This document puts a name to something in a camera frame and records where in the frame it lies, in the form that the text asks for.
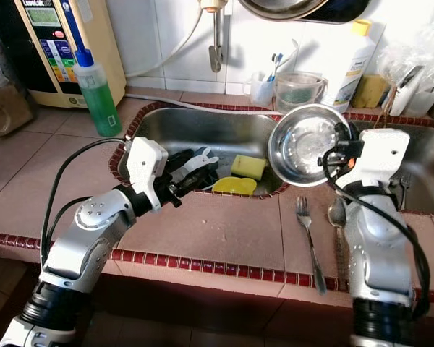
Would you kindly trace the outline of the round steel plate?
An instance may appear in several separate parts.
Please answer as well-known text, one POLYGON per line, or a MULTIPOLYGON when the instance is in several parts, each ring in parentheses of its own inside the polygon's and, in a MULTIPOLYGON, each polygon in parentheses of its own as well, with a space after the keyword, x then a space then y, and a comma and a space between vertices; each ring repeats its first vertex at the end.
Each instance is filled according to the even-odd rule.
POLYGON ((336 123, 350 122, 322 103, 308 103, 286 113, 268 141, 268 162, 274 174, 297 187, 326 182, 319 160, 336 145, 336 123))

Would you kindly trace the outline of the steel spoon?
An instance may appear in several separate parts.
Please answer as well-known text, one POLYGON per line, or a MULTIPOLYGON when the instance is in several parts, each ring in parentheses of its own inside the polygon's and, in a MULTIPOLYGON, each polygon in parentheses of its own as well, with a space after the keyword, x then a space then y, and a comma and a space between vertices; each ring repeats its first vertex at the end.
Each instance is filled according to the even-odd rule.
POLYGON ((349 248, 345 237, 346 206, 345 201, 340 197, 333 200, 327 211, 328 222, 335 228, 335 245, 337 267, 339 270, 347 271, 349 265, 349 248))

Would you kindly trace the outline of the thick yellow sponge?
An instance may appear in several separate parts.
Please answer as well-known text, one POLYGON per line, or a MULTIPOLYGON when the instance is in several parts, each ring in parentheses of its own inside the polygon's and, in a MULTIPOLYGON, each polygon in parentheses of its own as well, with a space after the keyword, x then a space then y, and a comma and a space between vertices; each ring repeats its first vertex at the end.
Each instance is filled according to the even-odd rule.
POLYGON ((350 105, 354 108, 375 108, 382 103, 390 85, 379 74, 365 74, 360 78, 350 105))

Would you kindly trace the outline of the flat yellow green sponge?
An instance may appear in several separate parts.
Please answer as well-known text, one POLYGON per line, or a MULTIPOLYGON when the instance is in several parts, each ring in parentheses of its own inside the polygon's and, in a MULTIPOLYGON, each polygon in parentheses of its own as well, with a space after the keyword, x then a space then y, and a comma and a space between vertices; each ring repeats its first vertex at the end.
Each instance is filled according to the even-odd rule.
POLYGON ((231 175, 261 181, 267 165, 268 161, 264 158, 236 155, 234 161, 231 162, 231 175))

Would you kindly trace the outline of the clear plastic bucket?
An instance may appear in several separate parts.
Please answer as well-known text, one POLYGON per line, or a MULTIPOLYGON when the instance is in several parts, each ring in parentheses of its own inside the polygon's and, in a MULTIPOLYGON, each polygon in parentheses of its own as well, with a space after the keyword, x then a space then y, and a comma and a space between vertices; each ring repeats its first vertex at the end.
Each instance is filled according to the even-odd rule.
POLYGON ((288 113, 296 107, 319 103, 328 80, 312 72, 284 72, 274 77, 274 109, 288 113))

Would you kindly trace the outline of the steel fork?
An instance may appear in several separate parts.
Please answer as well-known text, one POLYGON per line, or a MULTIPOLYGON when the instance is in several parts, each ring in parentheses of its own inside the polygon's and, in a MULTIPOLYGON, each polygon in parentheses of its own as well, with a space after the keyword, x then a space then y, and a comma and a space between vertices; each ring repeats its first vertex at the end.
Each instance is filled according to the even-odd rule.
POLYGON ((310 232, 310 226, 312 225, 312 216, 310 215, 309 205, 307 204, 306 196, 299 196, 296 199, 295 212, 297 215, 297 222, 303 227, 305 237, 307 240, 307 248, 310 251, 310 257, 312 258, 312 276, 314 286, 319 292, 320 296, 327 294, 326 282, 324 281, 323 271, 320 267, 320 262, 316 255, 314 248, 314 242, 312 240, 312 232, 310 232))

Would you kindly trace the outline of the white detergent bottle yellow cap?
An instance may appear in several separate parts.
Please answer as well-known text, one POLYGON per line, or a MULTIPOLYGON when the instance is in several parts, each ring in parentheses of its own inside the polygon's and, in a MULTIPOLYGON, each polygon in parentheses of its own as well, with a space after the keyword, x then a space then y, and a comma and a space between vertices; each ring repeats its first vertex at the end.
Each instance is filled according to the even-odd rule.
POLYGON ((373 28, 372 21, 359 19, 352 21, 352 27, 341 40, 339 47, 340 66, 337 67, 336 89, 333 92, 330 102, 340 112, 345 112, 352 102, 360 77, 369 66, 370 57, 376 49, 375 41, 370 37, 370 30, 373 28))

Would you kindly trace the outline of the white utensil cup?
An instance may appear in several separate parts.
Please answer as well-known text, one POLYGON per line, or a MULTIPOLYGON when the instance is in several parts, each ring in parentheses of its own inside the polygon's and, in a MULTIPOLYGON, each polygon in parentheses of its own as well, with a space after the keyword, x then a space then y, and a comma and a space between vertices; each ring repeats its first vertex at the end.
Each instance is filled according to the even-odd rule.
POLYGON ((434 84, 423 85, 423 82, 432 82, 422 73, 423 65, 413 66, 396 83, 396 92, 390 97, 390 106, 386 115, 401 116, 404 112, 410 118, 419 118, 425 115, 434 105, 434 84))

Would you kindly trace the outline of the clear jar brown contents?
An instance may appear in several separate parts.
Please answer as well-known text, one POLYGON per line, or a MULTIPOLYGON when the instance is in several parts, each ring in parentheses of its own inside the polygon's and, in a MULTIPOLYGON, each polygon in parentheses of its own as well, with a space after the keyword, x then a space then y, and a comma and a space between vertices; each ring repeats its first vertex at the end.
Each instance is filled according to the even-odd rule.
POLYGON ((32 107, 13 82, 0 79, 0 137, 34 119, 32 107))

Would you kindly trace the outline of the clear toothbrush cup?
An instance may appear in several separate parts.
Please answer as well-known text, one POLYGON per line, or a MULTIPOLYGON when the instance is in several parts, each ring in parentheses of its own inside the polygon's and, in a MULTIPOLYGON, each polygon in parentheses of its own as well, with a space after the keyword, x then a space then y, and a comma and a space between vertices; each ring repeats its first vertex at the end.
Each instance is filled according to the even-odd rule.
POLYGON ((244 83, 244 94, 249 96, 254 106, 271 108, 274 94, 274 85, 270 74, 266 72, 253 72, 244 83))

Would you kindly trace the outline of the blue toothbrush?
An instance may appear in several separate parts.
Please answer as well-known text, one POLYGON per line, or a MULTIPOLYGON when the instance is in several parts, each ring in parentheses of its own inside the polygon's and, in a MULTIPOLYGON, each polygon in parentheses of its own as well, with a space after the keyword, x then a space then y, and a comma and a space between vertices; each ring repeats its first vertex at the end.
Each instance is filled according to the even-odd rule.
POLYGON ((273 71, 269 75, 269 82, 273 82, 276 79, 277 73, 279 72, 280 67, 286 63, 286 59, 284 58, 283 53, 275 53, 272 58, 273 61, 273 71))

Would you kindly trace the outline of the green liquid bottle blue cap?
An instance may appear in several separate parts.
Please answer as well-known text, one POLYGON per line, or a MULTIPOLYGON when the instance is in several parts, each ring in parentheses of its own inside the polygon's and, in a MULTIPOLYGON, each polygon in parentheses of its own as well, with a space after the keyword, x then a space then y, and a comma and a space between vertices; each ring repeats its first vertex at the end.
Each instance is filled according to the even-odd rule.
POLYGON ((117 136, 122 130, 122 125, 103 67, 95 63, 90 50, 86 48, 77 49, 75 58, 76 80, 98 135, 117 136))

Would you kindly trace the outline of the hanging steel pan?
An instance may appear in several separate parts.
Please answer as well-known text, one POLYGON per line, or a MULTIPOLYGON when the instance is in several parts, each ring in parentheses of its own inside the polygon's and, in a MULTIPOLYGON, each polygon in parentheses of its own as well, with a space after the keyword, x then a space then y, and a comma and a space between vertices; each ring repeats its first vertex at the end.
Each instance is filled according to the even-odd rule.
POLYGON ((238 0, 243 9, 269 21, 339 25, 358 19, 370 0, 238 0))

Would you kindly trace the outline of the beige water ionizer machine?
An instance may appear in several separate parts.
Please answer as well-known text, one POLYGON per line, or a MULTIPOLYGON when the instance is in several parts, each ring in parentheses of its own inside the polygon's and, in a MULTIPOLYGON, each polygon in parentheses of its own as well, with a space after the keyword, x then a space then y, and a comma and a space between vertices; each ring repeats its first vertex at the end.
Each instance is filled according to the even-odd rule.
POLYGON ((103 67, 112 99, 120 102, 127 78, 106 0, 0 0, 0 42, 39 105, 87 107, 74 73, 76 38, 103 67))

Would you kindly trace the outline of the metal wall tap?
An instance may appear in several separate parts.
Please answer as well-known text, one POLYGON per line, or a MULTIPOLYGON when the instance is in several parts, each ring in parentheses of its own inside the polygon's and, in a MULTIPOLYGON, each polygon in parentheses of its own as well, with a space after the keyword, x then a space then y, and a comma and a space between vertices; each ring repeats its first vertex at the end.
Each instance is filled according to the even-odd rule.
POLYGON ((208 58, 213 73, 224 65, 224 7, 228 0, 198 0, 202 10, 213 14, 213 44, 208 47, 208 58))

